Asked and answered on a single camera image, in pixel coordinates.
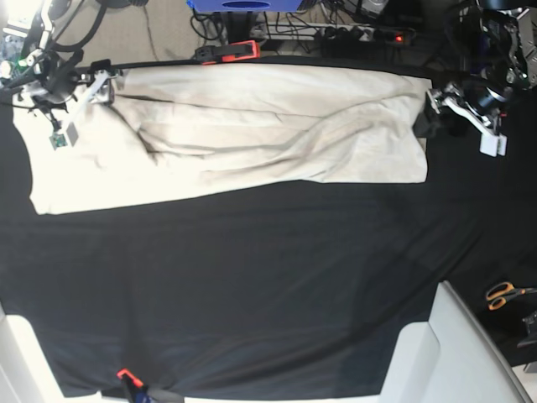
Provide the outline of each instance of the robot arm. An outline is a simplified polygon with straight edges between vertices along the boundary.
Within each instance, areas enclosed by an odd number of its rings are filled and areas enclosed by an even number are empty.
[[[469,76],[462,82],[452,81],[443,89],[430,90],[416,128],[421,132],[431,127],[440,128],[440,121],[455,113],[481,133],[481,152],[495,157],[506,152],[507,139],[502,135],[501,127],[509,103],[518,93],[537,86],[537,49],[529,9],[535,2],[475,1],[464,2],[452,12],[458,13],[468,5],[477,7],[483,38],[496,56],[490,58],[491,62],[482,68],[479,76]],[[450,35],[448,28],[446,36],[453,42]]]

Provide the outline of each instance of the white towel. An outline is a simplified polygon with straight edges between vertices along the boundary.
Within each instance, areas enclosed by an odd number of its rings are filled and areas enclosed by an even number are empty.
[[[166,202],[280,181],[425,181],[412,125],[428,80],[341,68],[229,64],[128,71],[90,105],[72,149],[16,110],[40,214]]]

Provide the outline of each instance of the black tablecloth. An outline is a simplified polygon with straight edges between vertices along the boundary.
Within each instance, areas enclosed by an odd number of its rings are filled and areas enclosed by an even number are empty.
[[[68,396],[117,387],[125,366],[188,396],[374,395],[444,279],[511,364],[537,359],[515,347],[537,297],[493,313],[482,299],[498,280],[537,285],[532,97],[508,117],[507,157],[479,154],[472,129],[434,139],[425,184],[290,182],[57,217],[34,213],[0,111],[0,300]]]

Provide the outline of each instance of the wire bundle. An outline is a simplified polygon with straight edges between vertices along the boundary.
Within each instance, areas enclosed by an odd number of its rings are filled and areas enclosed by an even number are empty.
[[[203,39],[202,46],[205,46],[208,42],[213,40],[218,40],[224,45],[224,23],[222,22],[219,13],[202,14],[192,8],[190,26],[194,32]]]

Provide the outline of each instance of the floor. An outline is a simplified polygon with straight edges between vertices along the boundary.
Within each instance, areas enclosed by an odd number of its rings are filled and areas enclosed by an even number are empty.
[[[79,1],[73,0],[70,11],[58,21],[59,26],[69,17],[71,10]],[[436,22],[439,21],[446,6],[453,1],[438,0],[423,3],[429,29],[437,29]],[[60,42],[73,44],[80,40],[91,27],[98,8],[99,5],[95,0],[86,0],[80,14],[65,31]],[[203,39],[199,38],[190,26],[192,12],[185,0],[150,0],[146,10],[135,7],[108,10],[95,37],[84,48],[83,64],[89,65],[92,61],[105,58],[110,58],[114,64],[155,59],[189,59],[195,49],[203,44]],[[313,7],[300,17],[309,22],[326,21],[319,6]],[[275,13],[268,13],[268,19],[275,20]],[[153,38],[154,52],[149,31]],[[290,48],[300,52],[300,48],[297,49],[294,45]]]

